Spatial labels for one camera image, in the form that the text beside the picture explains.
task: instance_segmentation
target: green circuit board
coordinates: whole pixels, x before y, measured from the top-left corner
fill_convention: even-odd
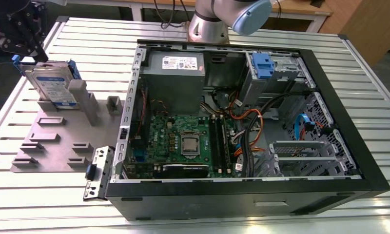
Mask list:
[[[225,121],[225,126],[228,131],[233,129],[232,120]],[[181,154],[182,136],[198,137],[198,155]],[[136,163],[137,178],[152,178],[149,167],[157,163],[201,163],[209,166],[208,177],[234,176],[233,170],[220,173],[213,170],[209,117],[153,116],[151,118],[149,145],[144,153],[144,162]]]

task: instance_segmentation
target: cpu socket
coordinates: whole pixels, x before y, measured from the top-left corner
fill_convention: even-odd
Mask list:
[[[200,136],[181,135],[181,155],[188,159],[194,159],[201,154],[200,150]]]

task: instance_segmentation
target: blue latch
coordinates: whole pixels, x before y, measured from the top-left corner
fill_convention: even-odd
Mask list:
[[[300,140],[300,137],[301,137],[301,131],[300,131],[301,119],[304,120],[305,131],[312,131],[313,127],[314,127],[314,122],[310,121],[308,115],[298,114],[297,119],[294,120],[294,138],[296,138],[296,140]]]
[[[19,70],[20,74],[24,76],[24,72],[21,71],[19,65],[20,65],[20,55],[13,55],[12,57],[13,60],[13,66],[16,67],[16,69]]]
[[[269,79],[274,72],[274,63],[269,54],[253,53],[253,66],[257,71],[258,79]]]
[[[79,72],[79,69],[77,69],[76,62],[73,60],[69,60],[68,65],[72,68],[71,72],[72,72],[72,75],[73,75],[73,79],[81,79],[81,75],[80,75],[80,72]]]

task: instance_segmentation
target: hard drive label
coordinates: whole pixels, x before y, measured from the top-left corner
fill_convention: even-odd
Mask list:
[[[77,101],[67,89],[67,80],[61,77],[37,77],[37,83],[45,92],[49,100],[59,108],[77,105]]]

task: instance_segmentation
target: aluminum table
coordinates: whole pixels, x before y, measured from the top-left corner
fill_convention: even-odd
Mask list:
[[[60,18],[45,40],[52,60],[73,59],[97,99],[125,99],[137,39],[186,40],[159,23]],[[312,49],[390,183],[390,93],[356,48],[337,35],[261,30],[230,32],[232,44]],[[129,222],[109,202],[83,202],[84,173],[9,171],[39,111],[23,77],[0,112],[0,231],[107,233],[390,233],[390,192],[318,215]]]

